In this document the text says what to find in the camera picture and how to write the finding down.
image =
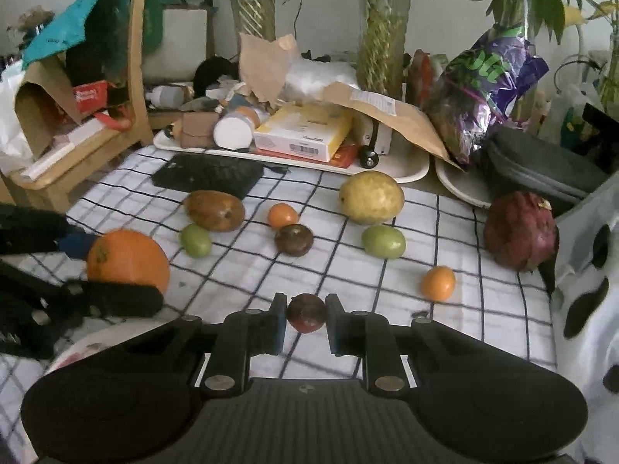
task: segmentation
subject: yellow box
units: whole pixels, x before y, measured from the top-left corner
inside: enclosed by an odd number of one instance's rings
[[[286,104],[254,131],[254,143],[260,150],[329,162],[352,122],[352,111],[336,104]]]

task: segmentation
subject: red box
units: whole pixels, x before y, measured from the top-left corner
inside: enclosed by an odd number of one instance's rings
[[[108,83],[105,80],[73,87],[77,109],[82,115],[90,115],[108,105]]]

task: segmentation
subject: dragon fruit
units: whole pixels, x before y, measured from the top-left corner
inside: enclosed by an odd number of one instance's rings
[[[514,192],[490,206],[484,243],[496,262],[535,270],[555,254],[556,224],[550,203],[531,192]]]

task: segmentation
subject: orange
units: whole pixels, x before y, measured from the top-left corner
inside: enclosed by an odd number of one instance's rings
[[[86,276],[89,281],[154,286],[164,294],[169,283],[168,257],[147,235],[113,230],[92,245]]]
[[[448,266],[428,270],[422,279],[422,295],[434,302],[447,300],[456,288],[456,275]]]
[[[268,211],[267,221],[273,230],[279,230],[281,227],[299,223],[299,215],[288,204],[279,203]]]

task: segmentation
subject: screw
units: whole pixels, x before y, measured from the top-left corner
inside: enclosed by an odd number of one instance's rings
[[[380,390],[386,392],[397,392],[402,389],[406,384],[400,377],[378,377],[374,382]]]
[[[50,316],[47,315],[47,312],[39,309],[32,311],[32,320],[39,326],[45,326],[51,323]]]
[[[314,392],[314,386],[311,386],[310,384],[303,384],[299,387],[299,391],[303,394],[312,394]]]
[[[73,296],[81,295],[84,292],[84,288],[79,283],[71,283],[67,286],[67,291]]]
[[[234,387],[234,379],[228,375],[213,375],[204,381],[212,391],[227,391]]]

